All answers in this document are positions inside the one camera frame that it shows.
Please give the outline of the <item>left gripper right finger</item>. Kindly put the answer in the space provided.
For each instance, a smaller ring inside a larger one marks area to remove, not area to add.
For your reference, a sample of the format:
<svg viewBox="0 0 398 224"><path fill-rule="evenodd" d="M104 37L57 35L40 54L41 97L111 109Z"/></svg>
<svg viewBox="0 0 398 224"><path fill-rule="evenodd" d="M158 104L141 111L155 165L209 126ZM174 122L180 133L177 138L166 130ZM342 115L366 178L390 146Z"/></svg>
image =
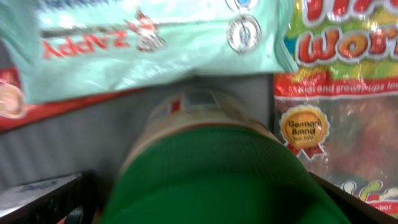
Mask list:
<svg viewBox="0 0 398 224"><path fill-rule="evenodd" d="M344 192L310 172L323 190L333 199L351 223L355 224L397 224L397 219L370 206L360 199Z"/></svg>

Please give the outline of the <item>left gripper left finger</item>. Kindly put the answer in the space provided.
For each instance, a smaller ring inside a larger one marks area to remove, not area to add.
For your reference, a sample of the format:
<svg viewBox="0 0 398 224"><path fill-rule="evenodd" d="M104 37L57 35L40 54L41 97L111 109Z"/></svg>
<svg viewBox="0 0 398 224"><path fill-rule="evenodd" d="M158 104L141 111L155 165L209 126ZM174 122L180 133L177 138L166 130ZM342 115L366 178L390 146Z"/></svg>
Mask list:
<svg viewBox="0 0 398 224"><path fill-rule="evenodd" d="M1 193L1 223L92 223L98 182L84 171L10 187Z"/></svg>

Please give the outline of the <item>Haribo gummy worms bag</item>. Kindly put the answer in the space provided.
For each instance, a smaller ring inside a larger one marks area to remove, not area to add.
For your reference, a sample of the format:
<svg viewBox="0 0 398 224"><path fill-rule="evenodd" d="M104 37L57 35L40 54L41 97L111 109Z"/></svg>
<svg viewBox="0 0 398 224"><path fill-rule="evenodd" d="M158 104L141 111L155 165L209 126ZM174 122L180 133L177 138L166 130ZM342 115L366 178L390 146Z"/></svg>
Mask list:
<svg viewBox="0 0 398 224"><path fill-rule="evenodd" d="M275 135L309 172L397 216L397 0L295 0Z"/></svg>

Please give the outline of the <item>red Nescafe stick packet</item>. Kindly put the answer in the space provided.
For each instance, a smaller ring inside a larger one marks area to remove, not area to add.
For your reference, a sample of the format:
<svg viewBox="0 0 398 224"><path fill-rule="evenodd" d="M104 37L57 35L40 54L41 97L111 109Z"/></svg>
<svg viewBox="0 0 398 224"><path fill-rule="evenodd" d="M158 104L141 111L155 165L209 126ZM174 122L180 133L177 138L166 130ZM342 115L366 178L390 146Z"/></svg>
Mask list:
<svg viewBox="0 0 398 224"><path fill-rule="evenodd" d="M103 95L89 96L74 100L28 105L16 67L1 69L1 132L20 128L43 119L91 106L115 97L124 96L138 90L119 91Z"/></svg>

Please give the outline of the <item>green lid jar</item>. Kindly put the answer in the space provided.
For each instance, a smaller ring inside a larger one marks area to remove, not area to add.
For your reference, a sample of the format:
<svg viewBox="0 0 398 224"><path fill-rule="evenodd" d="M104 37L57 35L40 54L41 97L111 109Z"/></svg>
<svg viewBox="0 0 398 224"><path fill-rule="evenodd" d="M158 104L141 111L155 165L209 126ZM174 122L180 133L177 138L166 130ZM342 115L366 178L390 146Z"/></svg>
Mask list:
<svg viewBox="0 0 398 224"><path fill-rule="evenodd" d="M180 92L133 144L103 223L348 223L302 163L239 99Z"/></svg>

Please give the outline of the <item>mint green snack packet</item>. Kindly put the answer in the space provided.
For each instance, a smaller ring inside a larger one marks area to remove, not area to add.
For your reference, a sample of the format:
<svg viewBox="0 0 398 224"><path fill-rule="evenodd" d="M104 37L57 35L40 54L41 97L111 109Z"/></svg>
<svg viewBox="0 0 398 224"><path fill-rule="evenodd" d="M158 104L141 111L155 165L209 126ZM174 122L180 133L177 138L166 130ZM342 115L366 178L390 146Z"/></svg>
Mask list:
<svg viewBox="0 0 398 224"><path fill-rule="evenodd" d="M46 103L193 75L297 69L293 1L1 0L1 38L25 98Z"/></svg>

